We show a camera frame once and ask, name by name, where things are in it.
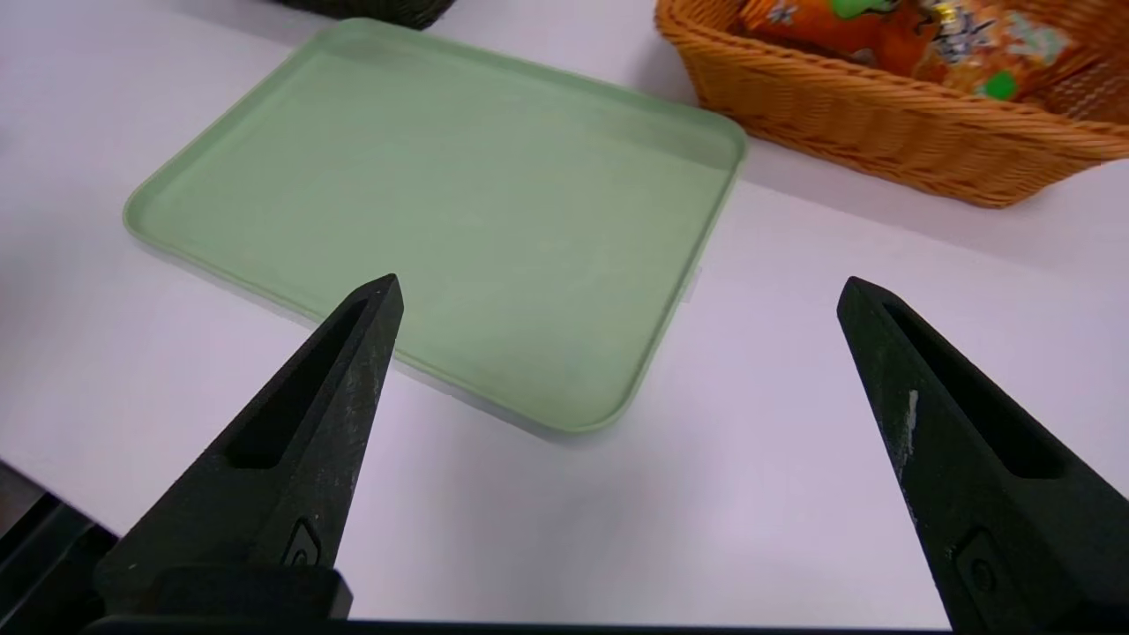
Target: table surface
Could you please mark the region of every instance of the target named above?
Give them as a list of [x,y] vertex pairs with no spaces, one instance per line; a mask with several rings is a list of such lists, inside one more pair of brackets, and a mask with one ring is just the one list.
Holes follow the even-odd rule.
[[[692,103],[651,0],[461,0],[432,33]],[[117,532],[312,324],[122,206],[325,20],[255,0],[0,6],[0,460]],[[353,617],[945,626],[835,320],[893,289],[1129,492],[1129,163],[1007,211],[751,141],[627,415],[568,442],[390,372],[338,559]]]

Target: tray rim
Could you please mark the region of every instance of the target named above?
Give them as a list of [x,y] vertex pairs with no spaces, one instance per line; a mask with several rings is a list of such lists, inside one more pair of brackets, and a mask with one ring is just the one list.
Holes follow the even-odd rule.
[[357,31],[357,29],[369,29],[382,36],[396,37],[400,41],[408,40],[410,44],[413,44],[412,42],[410,42],[411,40],[430,40],[440,46],[446,46],[454,51],[464,51],[471,53],[473,56],[476,58],[484,55],[484,56],[496,58],[499,61],[505,61],[509,64],[515,64],[519,68],[541,71],[541,72],[548,71],[550,73],[558,75],[562,79],[567,79],[572,82],[587,84],[592,87],[599,88],[605,92],[611,92],[613,95],[621,98],[630,98],[633,101],[641,99],[644,104],[649,102],[655,107],[662,110],[681,111],[681,113],[679,113],[680,115],[684,118],[695,119],[701,125],[714,127],[718,131],[718,133],[725,133],[730,136],[732,140],[734,141],[736,153],[733,160],[733,165],[728,168],[729,169],[728,182],[718,192],[717,203],[714,206],[714,209],[709,214],[709,218],[707,219],[704,226],[702,227],[701,235],[698,238],[697,244],[694,245],[693,253],[685,261],[685,267],[682,271],[682,276],[680,277],[675,286],[675,290],[672,294],[671,298],[668,299],[667,305],[663,310],[662,322],[650,333],[650,339],[647,343],[646,354],[642,356],[642,359],[639,362],[638,366],[633,372],[630,386],[628,388],[628,390],[623,392],[616,406],[607,415],[597,418],[595,421],[589,421],[583,425],[575,425],[575,426],[563,425],[557,420],[546,420],[544,417],[533,416],[528,412],[523,411],[522,408],[509,403],[504,398],[499,398],[498,395],[491,394],[489,391],[479,389],[472,382],[462,380],[456,375],[453,375],[446,371],[437,368],[432,364],[429,364],[428,362],[425,362],[409,353],[405,353],[399,346],[394,351],[395,358],[399,359],[400,362],[408,364],[409,366],[420,372],[427,373],[428,375],[439,381],[446,382],[447,384],[450,384],[455,388],[467,391],[473,395],[484,399],[491,405],[502,408],[508,412],[513,412],[518,417],[522,417],[523,419],[537,424],[542,427],[552,429],[554,432],[566,433],[566,434],[584,434],[584,433],[595,432],[614,424],[623,416],[627,409],[631,406],[632,401],[634,401],[634,398],[642,385],[644,377],[646,377],[647,371],[650,368],[650,364],[654,360],[656,353],[658,351],[659,343],[662,343],[663,338],[665,337],[666,331],[674,319],[674,313],[677,310],[677,305],[681,302],[683,295],[685,294],[688,285],[697,275],[697,269],[701,260],[701,256],[706,251],[706,245],[709,243],[709,238],[714,233],[714,227],[717,225],[717,220],[721,216],[721,211],[725,208],[726,201],[729,199],[729,194],[733,192],[734,185],[739,180],[741,167],[744,164],[745,159],[747,158],[749,137],[746,136],[744,129],[741,128],[739,124],[737,124],[737,122],[724,115],[697,108],[686,104],[668,102],[666,99],[654,97],[651,95],[647,95],[642,92],[628,88],[622,85],[612,84],[592,77],[586,77],[576,72],[559,69],[548,64],[542,64],[539,62],[508,55],[506,53],[499,53],[496,51],[482,49],[480,46],[464,44],[462,42],[430,35],[427,33],[414,32],[404,27],[380,23],[378,20],[374,20],[370,18],[349,18],[345,20],[341,20],[335,25],[331,25],[326,28],[323,28],[322,31],[314,34],[314,36],[307,40],[305,43],[295,47],[295,50],[288,53],[286,59],[283,59],[278,67],[271,70],[271,72],[269,72],[263,79],[257,81],[250,90],[247,90],[247,93],[245,93],[242,97],[239,97],[239,99],[237,99],[231,106],[225,110],[222,114],[216,118],[216,120],[212,121],[210,124],[208,124],[208,127],[204,128],[199,134],[193,137],[191,141],[189,141],[168,160],[164,162],[160,165],[160,167],[154,171],[152,174],[146,177],[146,180],[142,181],[141,184],[138,185],[133,190],[133,192],[130,193],[129,198],[125,200],[125,205],[122,209],[122,223],[125,226],[125,229],[130,233],[130,235],[132,235],[138,241],[141,241],[142,243],[151,245],[165,253],[172,254],[195,267],[199,267],[203,271],[215,275],[222,280],[227,280],[244,290],[253,293],[260,297],[266,298],[279,306],[294,311],[299,315],[308,318],[315,322],[321,322],[322,320],[324,320],[325,319],[324,315],[321,315],[317,311],[308,306],[304,306],[298,302],[291,301],[279,294],[275,294],[274,292],[263,287],[260,284],[256,284],[233,271],[227,270],[225,267],[208,262],[202,258],[195,256],[191,252],[187,252],[166,241],[161,241],[155,236],[146,234],[135,226],[137,224],[135,217],[139,215],[137,208],[143,207],[141,205],[143,202],[141,199],[147,195],[150,195],[150,192],[148,190],[156,188],[158,185],[157,183],[158,180],[165,176],[166,173],[169,172],[175,165],[180,164],[183,160],[187,160],[189,153],[195,149],[201,141],[205,140],[209,136],[217,133],[216,131],[221,124],[228,122],[229,120],[233,120],[234,118],[244,115],[245,113],[243,113],[242,111],[253,107],[252,102],[260,94],[262,94],[263,90],[269,88],[270,85],[283,81],[290,72],[296,70],[305,61],[304,58],[306,55],[308,55],[312,51],[316,50],[317,44],[320,44],[325,40],[339,36],[339,34],[341,33]]

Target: wicker basket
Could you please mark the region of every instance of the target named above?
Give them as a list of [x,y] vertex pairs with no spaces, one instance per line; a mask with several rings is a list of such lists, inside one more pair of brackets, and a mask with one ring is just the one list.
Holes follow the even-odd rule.
[[418,31],[431,26],[455,0],[275,0],[331,18],[374,18]]
[[973,205],[1129,157],[1129,0],[1016,0],[1102,62],[1012,104],[734,35],[742,0],[658,0],[701,106],[749,133]]

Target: orange snack bag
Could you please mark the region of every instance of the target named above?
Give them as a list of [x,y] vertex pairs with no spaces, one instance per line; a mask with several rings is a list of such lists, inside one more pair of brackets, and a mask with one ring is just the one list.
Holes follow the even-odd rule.
[[912,76],[996,99],[1016,99],[1088,60],[1069,35],[999,0],[922,0],[938,23]]
[[741,10],[750,32],[814,44],[856,61],[910,75],[938,26],[914,0],[750,0]]

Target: plastic tray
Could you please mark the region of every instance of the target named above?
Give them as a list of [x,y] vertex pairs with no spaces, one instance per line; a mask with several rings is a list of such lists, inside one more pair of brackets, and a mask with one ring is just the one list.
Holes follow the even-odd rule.
[[744,153],[719,115],[353,19],[161,167],[124,219],[316,320],[395,272],[400,359],[581,432],[634,394]]

